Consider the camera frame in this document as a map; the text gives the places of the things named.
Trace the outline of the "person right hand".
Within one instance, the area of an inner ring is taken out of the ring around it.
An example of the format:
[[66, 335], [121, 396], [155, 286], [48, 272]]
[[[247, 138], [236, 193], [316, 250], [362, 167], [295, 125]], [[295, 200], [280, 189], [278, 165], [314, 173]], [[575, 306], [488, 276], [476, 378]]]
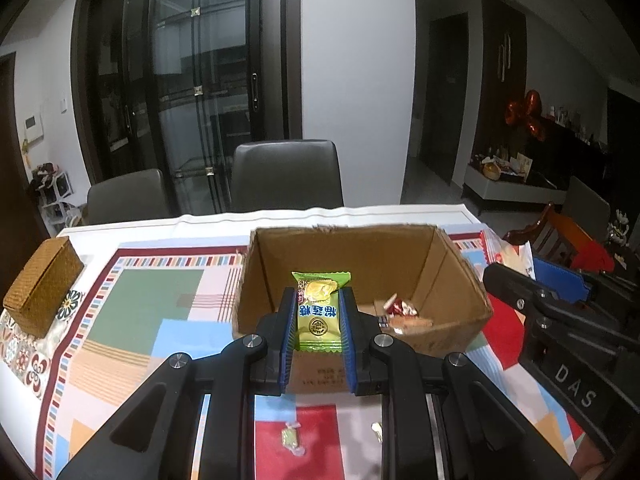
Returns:
[[582, 440], [570, 468], [579, 479], [597, 479], [611, 465], [614, 457], [606, 458], [591, 441]]

